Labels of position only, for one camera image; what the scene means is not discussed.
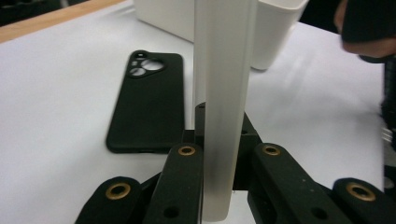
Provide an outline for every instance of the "black phone case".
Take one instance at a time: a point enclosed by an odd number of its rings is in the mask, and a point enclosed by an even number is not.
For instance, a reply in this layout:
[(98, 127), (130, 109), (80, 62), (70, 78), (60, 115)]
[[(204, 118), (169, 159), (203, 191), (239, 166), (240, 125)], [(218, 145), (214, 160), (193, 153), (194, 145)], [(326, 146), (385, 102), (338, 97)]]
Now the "black phone case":
[[(145, 62), (162, 63), (158, 70)], [(116, 153), (168, 153), (184, 130), (183, 59), (175, 53), (132, 53), (107, 133)]]

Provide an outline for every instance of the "white container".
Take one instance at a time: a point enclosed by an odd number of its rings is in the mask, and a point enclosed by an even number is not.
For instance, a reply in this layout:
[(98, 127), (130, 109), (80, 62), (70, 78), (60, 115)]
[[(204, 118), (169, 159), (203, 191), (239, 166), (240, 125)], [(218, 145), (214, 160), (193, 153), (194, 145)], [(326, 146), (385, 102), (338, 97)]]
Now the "white container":
[[(268, 69), (285, 45), (308, 0), (258, 2), (251, 66)], [(139, 20), (193, 42), (194, 0), (134, 0), (134, 4)]]
[(261, 0), (257, 8), (251, 66), (268, 69), (288, 40), (308, 0)]

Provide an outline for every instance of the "white table surface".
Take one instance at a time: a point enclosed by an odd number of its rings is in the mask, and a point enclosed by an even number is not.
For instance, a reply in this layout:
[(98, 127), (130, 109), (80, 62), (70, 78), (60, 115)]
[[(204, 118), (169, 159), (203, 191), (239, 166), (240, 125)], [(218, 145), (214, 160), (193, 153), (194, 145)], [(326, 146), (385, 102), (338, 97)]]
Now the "white table surface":
[[(264, 142), (285, 147), (320, 184), (356, 177), (382, 188), (382, 67), (338, 36), (297, 24), (273, 66), (251, 71), (246, 111)], [(192, 43), (138, 21), (132, 2), (0, 45), (0, 223), (73, 223), (95, 189), (145, 181), (164, 155), (105, 146), (125, 64), (137, 49), (184, 58), (191, 127)], [(253, 223), (236, 192), (222, 223)]]

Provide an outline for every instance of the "wooden edge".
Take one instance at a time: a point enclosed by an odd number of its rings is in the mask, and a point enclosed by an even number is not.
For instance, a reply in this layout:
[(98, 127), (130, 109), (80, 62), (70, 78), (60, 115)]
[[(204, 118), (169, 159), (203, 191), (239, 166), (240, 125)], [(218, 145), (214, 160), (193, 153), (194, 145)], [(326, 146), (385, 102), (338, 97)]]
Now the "wooden edge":
[(74, 18), (116, 5), (123, 1), (125, 0), (91, 0), (52, 11), (26, 21), (19, 21), (0, 27), (0, 43), (7, 42), (23, 35), (28, 35), (64, 21), (73, 20)]

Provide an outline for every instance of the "white plastic bar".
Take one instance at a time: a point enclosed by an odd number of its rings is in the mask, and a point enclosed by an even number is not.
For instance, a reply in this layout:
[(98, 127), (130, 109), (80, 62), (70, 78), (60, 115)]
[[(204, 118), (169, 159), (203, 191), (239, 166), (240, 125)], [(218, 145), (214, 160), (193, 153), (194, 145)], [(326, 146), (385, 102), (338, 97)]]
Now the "white plastic bar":
[(194, 76), (193, 76), (193, 96), (192, 96), (192, 128), (195, 127), (195, 107), (206, 102), (206, 78), (207, 73), (207, 20), (206, 20), (206, 0), (195, 0), (194, 17)]
[(195, 71), (206, 83), (203, 219), (221, 221), (233, 188), (257, 0), (196, 1)]

